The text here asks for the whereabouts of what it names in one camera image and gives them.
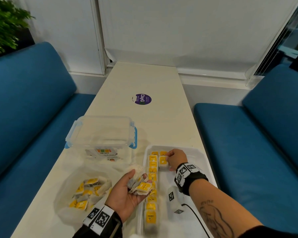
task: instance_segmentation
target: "hand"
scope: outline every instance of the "hand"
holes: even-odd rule
[[[127,183],[134,176],[135,170],[128,172],[112,188],[105,205],[112,208],[124,223],[132,214],[137,205],[147,196],[136,196],[128,193]]]
[[[174,148],[173,150],[166,153],[167,161],[171,166],[170,171],[175,171],[179,164],[187,163],[187,155],[181,149]]]

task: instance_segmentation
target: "blue cushion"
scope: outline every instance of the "blue cushion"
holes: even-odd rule
[[[243,108],[199,103],[194,114],[221,189],[264,225],[298,233],[298,177]]]
[[[0,174],[75,90],[47,42],[0,58]]]
[[[298,72],[275,67],[242,103],[298,168]]]
[[[0,238],[12,235],[64,149],[72,124],[95,95],[74,94],[57,116],[0,176]]]

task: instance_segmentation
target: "right hand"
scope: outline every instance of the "right hand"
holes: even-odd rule
[[[174,148],[173,150],[166,153],[167,161],[171,166],[170,171],[175,171],[179,164],[187,163],[187,155],[183,152],[183,150]]]

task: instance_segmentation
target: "green leaves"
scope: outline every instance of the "green leaves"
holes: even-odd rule
[[[0,53],[4,47],[16,49],[16,32],[27,28],[26,19],[34,18],[31,13],[17,8],[11,0],[0,0]]]

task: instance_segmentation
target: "black cable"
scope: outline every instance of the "black cable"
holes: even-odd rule
[[[203,230],[204,230],[205,233],[207,234],[207,237],[210,238],[210,236],[208,235],[207,231],[205,230],[205,228],[204,228],[202,222],[200,221],[200,219],[199,219],[199,217],[196,215],[196,213],[193,211],[193,209],[192,209],[189,205],[187,205],[187,204],[182,204],[182,206],[185,206],[185,205],[186,205],[187,207],[190,208],[190,210],[193,212],[193,214],[195,214],[195,217],[196,217],[196,218],[198,219],[198,221],[200,222],[200,224],[201,224]]]

